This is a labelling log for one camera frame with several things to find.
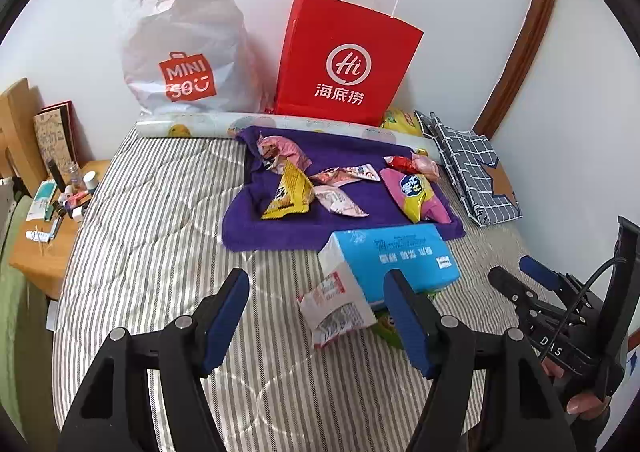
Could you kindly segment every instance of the white snack bag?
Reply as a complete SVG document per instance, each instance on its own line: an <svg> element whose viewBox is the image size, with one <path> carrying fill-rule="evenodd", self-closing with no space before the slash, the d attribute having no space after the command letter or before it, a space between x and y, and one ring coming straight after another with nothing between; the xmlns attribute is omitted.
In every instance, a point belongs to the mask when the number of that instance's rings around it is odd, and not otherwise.
<svg viewBox="0 0 640 452"><path fill-rule="evenodd" d="M259 112L242 12L234 0L117 0L122 70L143 112Z"/></svg>
<svg viewBox="0 0 640 452"><path fill-rule="evenodd" d="M298 299L298 305L311 328L316 349L340 335L376 323L376 316L346 262L338 264L313 291Z"/></svg>

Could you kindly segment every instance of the yellow snack packet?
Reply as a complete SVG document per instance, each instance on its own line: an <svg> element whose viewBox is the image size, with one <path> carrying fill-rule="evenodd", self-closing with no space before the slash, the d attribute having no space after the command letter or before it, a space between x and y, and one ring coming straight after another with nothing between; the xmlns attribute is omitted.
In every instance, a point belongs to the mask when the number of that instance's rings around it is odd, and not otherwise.
<svg viewBox="0 0 640 452"><path fill-rule="evenodd" d="M405 112L399 108L386 109L380 128L388 128L414 136L421 136L418 120L413 112Z"/></svg>
<svg viewBox="0 0 640 452"><path fill-rule="evenodd" d="M433 189L427 178L421 174L405 176L400 181L400 189L405 195L402 211L412 223L420 221L422 203L434 196Z"/></svg>
<svg viewBox="0 0 640 452"><path fill-rule="evenodd" d="M288 213L305 213L314 199L313 185L305 173L291 161L286 160L284 174L272 202L260 217L279 219Z"/></svg>

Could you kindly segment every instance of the white plastic bag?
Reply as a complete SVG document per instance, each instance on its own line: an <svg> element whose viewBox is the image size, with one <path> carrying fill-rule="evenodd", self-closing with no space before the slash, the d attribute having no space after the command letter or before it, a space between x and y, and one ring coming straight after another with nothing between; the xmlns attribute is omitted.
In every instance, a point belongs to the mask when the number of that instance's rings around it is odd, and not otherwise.
<svg viewBox="0 0 640 452"><path fill-rule="evenodd" d="M124 79L143 112L259 112L242 12L233 0L118 0Z"/></svg>

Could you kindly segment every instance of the pink candy wrapper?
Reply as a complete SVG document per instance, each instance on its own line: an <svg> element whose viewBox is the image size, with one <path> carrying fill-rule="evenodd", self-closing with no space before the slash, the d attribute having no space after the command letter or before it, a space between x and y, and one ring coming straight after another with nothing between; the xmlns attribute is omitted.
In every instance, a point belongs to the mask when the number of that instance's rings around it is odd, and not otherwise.
<svg viewBox="0 0 640 452"><path fill-rule="evenodd" d="M303 172L312 163L296 143L284 136L262 137L260 134L257 147L260 155L269 163L267 168L276 174L284 174L287 160Z"/></svg>
<svg viewBox="0 0 640 452"><path fill-rule="evenodd" d="M440 179L438 164L430 157L421 154L412 154L411 162L414 164L414 168L431 182L435 183Z"/></svg>
<svg viewBox="0 0 640 452"><path fill-rule="evenodd" d="M359 165L356 167L333 167L327 168L318 174L311 176L312 181L341 187L348 183L355 183L361 179L367 181L380 181L380 176L370 164Z"/></svg>
<svg viewBox="0 0 640 452"><path fill-rule="evenodd" d="M320 204L332 213L349 217L367 217L369 215L338 187L320 185L314 187L314 194Z"/></svg>

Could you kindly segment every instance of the wooden headboard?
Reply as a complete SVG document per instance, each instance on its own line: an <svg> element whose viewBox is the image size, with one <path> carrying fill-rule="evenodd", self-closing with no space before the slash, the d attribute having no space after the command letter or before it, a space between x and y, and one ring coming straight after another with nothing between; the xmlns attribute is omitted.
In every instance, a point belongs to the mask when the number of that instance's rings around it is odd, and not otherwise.
<svg viewBox="0 0 640 452"><path fill-rule="evenodd" d="M38 112L26 78L0 96L0 175L20 176L31 197L47 178L33 128L33 116Z"/></svg>

